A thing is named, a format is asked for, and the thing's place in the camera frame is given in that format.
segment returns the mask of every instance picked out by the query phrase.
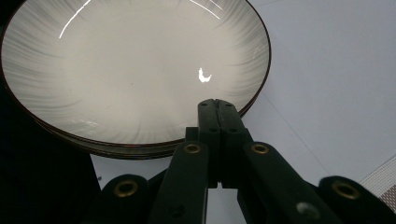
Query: white background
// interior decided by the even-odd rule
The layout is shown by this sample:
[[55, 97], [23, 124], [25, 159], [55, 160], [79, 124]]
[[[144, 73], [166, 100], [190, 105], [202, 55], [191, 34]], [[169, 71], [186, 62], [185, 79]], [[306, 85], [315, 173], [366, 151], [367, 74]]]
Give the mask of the white background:
[[[396, 2], [251, 0], [271, 38], [267, 82], [243, 121], [303, 179], [361, 181], [396, 155]], [[103, 187], [123, 174], [151, 178], [171, 158], [92, 156]], [[244, 223], [235, 190], [209, 191], [207, 223]]]

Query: ceramic bowl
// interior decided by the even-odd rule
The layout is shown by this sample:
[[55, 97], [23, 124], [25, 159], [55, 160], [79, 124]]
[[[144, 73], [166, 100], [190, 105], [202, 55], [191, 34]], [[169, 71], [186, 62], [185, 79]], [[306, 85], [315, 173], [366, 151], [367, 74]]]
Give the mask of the ceramic bowl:
[[1, 48], [9, 92], [40, 125], [126, 158], [169, 155], [203, 100], [243, 115], [270, 58], [245, 0], [28, 0]]

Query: white bowl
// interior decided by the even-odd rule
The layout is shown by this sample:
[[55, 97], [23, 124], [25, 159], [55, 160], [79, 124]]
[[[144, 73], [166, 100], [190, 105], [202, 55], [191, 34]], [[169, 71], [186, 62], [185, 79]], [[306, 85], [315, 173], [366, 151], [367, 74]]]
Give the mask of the white bowl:
[[123, 148], [114, 155], [128, 158], [159, 156], [159, 147], [168, 155], [197, 125], [203, 100], [244, 114], [270, 58], [245, 0], [28, 0], [1, 48], [7, 88], [38, 123], [92, 153]]

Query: bowl rim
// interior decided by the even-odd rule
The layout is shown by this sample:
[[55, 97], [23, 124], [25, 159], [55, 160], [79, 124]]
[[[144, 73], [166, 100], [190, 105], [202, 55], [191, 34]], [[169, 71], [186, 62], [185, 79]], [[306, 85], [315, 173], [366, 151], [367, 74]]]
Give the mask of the bowl rim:
[[[74, 138], [77, 139], [79, 141], [82, 142], [86, 142], [86, 143], [91, 143], [91, 144], [96, 144], [98, 146], [106, 146], [106, 147], [122, 147], [125, 149], [138, 149], [138, 148], [153, 148], [153, 147], [169, 147], [169, 146], [173, 146], [173, 145], [178, 145], [180, 143], [182, 143], [184, 141], [184, 138], [181, 139], [177, 139], [177, 140], [173, 140], [173, 141], [167, 141], [167, 142], [161, 142], [161, 143], [151, 143], [151, 144], [123, 144], [123, 143], [108, 143], [108, 142], [103, 142], [103, 141], [98, 141], [98, 140], [92, 140], [89, 138], [85, 138], [85, 137], [81, 137], [66, 131], [63, 131], [59, 128], [56, 128], [55, 126], [52, 126], [50, 124], [48, 124], [46, 121], [44, 121], [43, 119], [40, 119], [38, 116], [36, 116], [33, 112], [31, 112], [28, 108], [26, 108], [19, 100], [18, 98], [15, 96], [15, 94], [13, 93], [12, 89], [8, 86], [7, 80], [6, 80], [6, 75], [4, 74], [3, 71], [3, 63], [2, 63], [2, 48], [3, 48], [3, 41], [6, 35], [6, 31], [7, 28], [9, 26], [9, 24], [11, 23], [11, 21], [13, 20], [13, 18], [15, 17], [15, 14], [20, 10], [20, 8], [27, 2], [27, 0], [23, 1], [15, 10], [14, 12], [11, 14], [11, 16], [8, 18], [7, 22], [5, 23], [5, 25], [3, 26], [3, 29], [1, 31], [0, 34], [0, 81], [2, 82], [1, 86], [2, 88], [5, 88], [8, 95], [11, 97], [12, 101], [15, 102], [15, 104], [21, 108], [23, 110], [23, 112], [25, 114], [27, 114], [31, 119], [33, 119], [35, 122], [37, 122], [39, 125], [43, 126], [44, 129], [46, 129], [48, 132], [50, 132], [53, 135], [58, 135], [56, 133], [60, 133], [63, 134], [65, 136], [68, 136], [70, 138]], [[241, 118], [248, 112], [248, 110], [251, 108], [251, 106], [253, 105], [253, 103], [256, 101], [257, 97], [259, 96], [260, 92], [262, 91], [262, 88], [268, 78], [269, 72], [270, 72], [270, 67], [271, 67], [271, 61], [272, 61], [272, 47], [271, 47], [271, 39], [268, 33], [268, 29], [264, 23], [264, 21], [262, 20], [262, 17], [260, 16], [260, 14], [258, 13], [257, 9], [251, 5], [251, 3], [246, 0], [246, 3], [249, 4], [249, 6], [251, 7], [251, 9], [253, 9], [253, 11], [256, 13], [256, 16], [260, 19], [260, 22], [262, 23], [262, 27], [264, 28], [265, 31], [265, 36], [266, 39], [268, 40], [268, 66], [266, 68], [265, 71], [265, 76], [264, 79], [262, 80], [262, 84], [260, 85], [260, 87], [257, 89], [257, 91], [255, 92], [255, 94], [253, 95], [253, 97], [247, 102], [247, 104], [240, 110], [238, 111], [239, 115], [241, 116]], [[81, 147], [84, 150], [88, 150], [93, 154], [96, 155], [100, 155], [100, 156], [104, 156], [104, 157], [112, 157], [112, 158], [125, 158], [125, 157], [140, 157], [143, 154], [139, 154], [136, 155], [134, 153], [110, 153], [107, 151], [103, 151], [103, 150], [97, 150], [97, 149], [92, 149], [92, 148], [87, 148], [87, 147], [83, 147], [77, 143], [72, 143], [75, 146]], [[150, 154], [149, 152], [144, 155], [144, 157], [153, 157], [153, 158], [160, 158], [160, 157], [166, 157], [166, 156], [170, 156], [172, 155], [172, 151], [173, 150], [165, 150], [164, 152], [161, 153], [152, 153]]]

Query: black mechanical arm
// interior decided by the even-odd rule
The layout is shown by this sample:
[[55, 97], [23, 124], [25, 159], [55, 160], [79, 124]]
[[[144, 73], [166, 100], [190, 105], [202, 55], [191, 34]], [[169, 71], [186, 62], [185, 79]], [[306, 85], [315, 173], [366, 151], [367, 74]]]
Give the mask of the black mechanical arm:
[[83, 223], [205, 223], [207, 189], [238, 189], [247, 223], [396, 223], [367, 189], [341, 177], [318, 187], [300, 178], [270, 145], [254, 142], [235, 107], [198, 104], [198, 127], [187, 128], [169, 168], [149, 181], [110, 181]]

